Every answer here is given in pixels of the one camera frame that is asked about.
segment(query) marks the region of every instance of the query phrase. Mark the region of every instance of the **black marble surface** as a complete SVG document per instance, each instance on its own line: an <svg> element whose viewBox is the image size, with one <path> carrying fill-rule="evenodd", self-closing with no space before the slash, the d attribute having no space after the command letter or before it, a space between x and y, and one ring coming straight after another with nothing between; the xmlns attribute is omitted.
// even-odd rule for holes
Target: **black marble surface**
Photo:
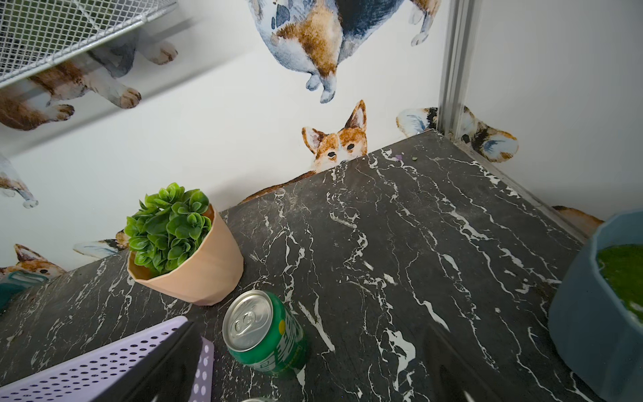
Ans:
<svg viewBox="0 0 643 402"><path fill-rule="evenodd" d="M197 307L136 284L124 254L79 268L0 317L0 385L185 315L217 348L213 401L425 401L422 339L434 320L539 401L600 400L547 331L580 244L437 134L222 215L246 259L223 302ZM252 372L226 352L223 315L253 288L276 293L308 334L311 358L295 380Z"/></svg>

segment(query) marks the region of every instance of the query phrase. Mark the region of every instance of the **blue bowl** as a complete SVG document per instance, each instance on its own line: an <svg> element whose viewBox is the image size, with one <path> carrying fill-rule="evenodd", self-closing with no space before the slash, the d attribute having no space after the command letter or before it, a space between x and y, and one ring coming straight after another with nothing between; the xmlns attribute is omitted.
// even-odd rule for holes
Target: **blue bowl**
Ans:
<svg viewBox="0 0 643 402"><path fill-rule="evenodd" d="M549 308L560 357L607 402L643 401L643 325L599 273L597 252L643 244L643 210L602 224L569 267Z"/></svg>

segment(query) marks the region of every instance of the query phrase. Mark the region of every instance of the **green soda can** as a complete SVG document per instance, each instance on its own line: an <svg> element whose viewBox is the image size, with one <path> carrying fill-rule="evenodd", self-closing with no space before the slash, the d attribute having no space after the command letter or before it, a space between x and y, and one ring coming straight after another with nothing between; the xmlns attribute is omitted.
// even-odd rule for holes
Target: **green soda can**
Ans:
<svg viewBox="0 0 643 402"><path fill-rule="evenodd" d="M223 318L223 340L239 363L275 377L292 377L306 364L308 340L284 304L270 292L247 291Z"/></svg>

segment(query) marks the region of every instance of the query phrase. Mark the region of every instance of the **metal wire shelf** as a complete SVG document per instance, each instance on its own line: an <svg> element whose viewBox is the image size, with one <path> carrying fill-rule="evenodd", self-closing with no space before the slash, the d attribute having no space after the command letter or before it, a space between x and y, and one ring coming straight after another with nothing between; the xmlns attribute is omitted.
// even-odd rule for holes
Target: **metal wire shelf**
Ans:
<svg viewBox="0 0 643 402"><path fill-rule="evenodd" d="M0 0L0 87L90 50L176 0Z"/></svg>

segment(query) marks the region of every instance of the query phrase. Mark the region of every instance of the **artificial plant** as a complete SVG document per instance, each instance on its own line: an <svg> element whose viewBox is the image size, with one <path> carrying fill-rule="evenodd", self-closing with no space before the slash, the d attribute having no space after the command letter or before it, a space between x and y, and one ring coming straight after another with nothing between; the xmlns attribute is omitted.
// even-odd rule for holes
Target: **artificial plant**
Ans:
<svg viewBox="0 0 643 402"><path fill-rule="evenodd" d="M125 234L129 249L136 252L134 263L149 268L154 276L178 268L201 245L212 229L203 214L210 202L198 188L185 191L172 183L157 194L145 194L141 208L127 217Z"/></svg>

